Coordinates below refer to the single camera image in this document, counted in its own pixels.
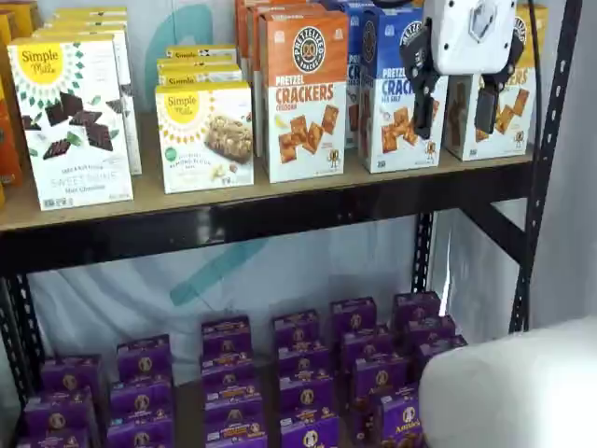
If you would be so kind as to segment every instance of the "pretzel crackers box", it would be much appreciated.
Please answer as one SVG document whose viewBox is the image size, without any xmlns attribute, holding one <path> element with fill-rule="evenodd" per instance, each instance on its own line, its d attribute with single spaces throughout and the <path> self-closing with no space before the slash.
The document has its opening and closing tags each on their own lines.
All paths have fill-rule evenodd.
<svg viewBox="0 0 597 448">
<path fill-rule="evenodd" d="M 339 11 L 259 19 L 270 182 L 343 173 L 347 30 Z"/>
<path fill-rule="evenodd" d="M 539 48 L 543 48 L 548 9 L 537 6 Z M 462 161 L 519 156 L 526 152 L 535 105 L 535 60 L 528 5 L 518 5 L 515 32 L 524 44 L 516 70 L 499 95 L 492 134 L 475 128 L 481 76 L 451 77 L 443 146 Z"/>
<path fill-rule="evenodd" d="M 396 49 L 421 28 L 423 12 L 419 8 L 375 8 L 364 16 L 360 157 L 371 173 L 436 166 L 448 78 L 441 77 L 432 93 L 431 136 L 423 140 L 413 129 L 415 94 Z"/>
</svg>

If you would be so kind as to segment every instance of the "shelf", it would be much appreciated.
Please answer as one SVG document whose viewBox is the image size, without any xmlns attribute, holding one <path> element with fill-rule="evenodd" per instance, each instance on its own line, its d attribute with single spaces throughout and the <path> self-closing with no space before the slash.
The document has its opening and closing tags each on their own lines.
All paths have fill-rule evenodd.
<svg viewBox="0 0 597 448">
<path fill-rule="evenodd" d="M 256 162 L 254 186 L 166 195 L 155 124 L 144 120 L 143 170 L 134 201 L 41 212 L 31 174 L 7 188 L 0 210 L 0 273 L 30 273 L 311 231 L 474 203 L 517 199 L 531 157 L 460 162 L 370 175 L 348 154 L 344 175 L 270 184 Z"/>
</svg>

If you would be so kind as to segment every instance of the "chocolate image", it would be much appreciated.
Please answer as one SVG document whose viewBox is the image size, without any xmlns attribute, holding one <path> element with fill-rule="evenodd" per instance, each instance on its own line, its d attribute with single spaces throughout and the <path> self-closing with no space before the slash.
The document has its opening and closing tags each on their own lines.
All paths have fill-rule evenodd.
<svg viewBox="0 0 597 448">
<path fill-rule="evenodd" d="M 49 146 L 48 151 L 46 151 L 46 154 L 44 154 L 44 160 L 66 154 L 66 151 L 68 151 L 69 147 L 71 147 L 71 142 L 66 139 L 52 143 Z"/>
<path fill-rule="evenodd" d="M 85 126 L 85 130 L 87 131 L 87 139 L 91 146 L 105 149 L 106 151 L 114 150 L 112 148 L 110 131 L 107 126 L 93 123 Z"/>
<path fill-rule="evenodd" d="M 46 115 L 48 116 L 50 126 L 56 126 L 68 119 L 68 115 L 66 115 L 62 108 L 62 103 L 56 103 L 55 105 L 46 107 Z"/>
<path fill-rule="evenodd" d="M 253 132 L 240 121 L 219 115 L 209 123 L 205 145 L 222 157 L 247 163 L 253 155 Z"/>
<path fill-rule="evenodd" d="M 70 93 L 60 92 L 60 101 L 62 103 L 62 109 L 64 113 L 69 117 L 73 117 L 76 112 L 83 110 L 83 100 L 76 95 Z"/>
<path fill-rule="evenodd" d="M 75 126 L 87 126 L 88 124 L 95 123 L 99 117 L 102 116 L 102 112 L 89 112 L 87 110 L 79 110 L 68 122 Z"/>
</svg>

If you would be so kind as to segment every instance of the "black metal shelf frame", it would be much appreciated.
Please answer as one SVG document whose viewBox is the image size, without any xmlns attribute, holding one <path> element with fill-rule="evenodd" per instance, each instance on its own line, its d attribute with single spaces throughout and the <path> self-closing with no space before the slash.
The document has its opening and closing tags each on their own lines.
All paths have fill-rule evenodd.
<svg viewBox="0 0 597 448">
<path fill-rule="evenodd" d="M 526 238 L 531 238 L 534 261 L 582 3 L 566 1 L 535 176 L 530 162 L 518 163 L 0 233 L 0 275 L 7 298 L 0 300 L 0 331 L 21 405 L 41 386 L 39 367 L 44 360 L 27 273 L 418 214 L 411 287 L 422 291 L 427 286 L 434 212 L 450 208 L 460 208 L 519 264 Z M 528 197 L 532 178 L 538 194 L 531 204 L 533 226 L 524 231 L 492 203 Z M 530 278 L 520 271 L 510 332 L 521 331 L 529 319 L 525 282 Z"/>
</svg>

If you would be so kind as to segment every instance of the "blue pretzel crackers box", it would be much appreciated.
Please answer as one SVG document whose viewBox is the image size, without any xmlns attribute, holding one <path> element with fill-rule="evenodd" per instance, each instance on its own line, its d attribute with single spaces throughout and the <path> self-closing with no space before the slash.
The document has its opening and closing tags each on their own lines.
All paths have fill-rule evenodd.
<svg viewBox="0 0 597 448">
<path fill-rule="evenodd" d="M 420 8 L 365 11 L 361 53 L 359 156 L 371 173 L 437 166 L 448 78 L 432 93 L 433 123 L 429 140 L 414 131 L 415 93 L 405 75 L 399 46 L 421 28 Z"/>
</svg>

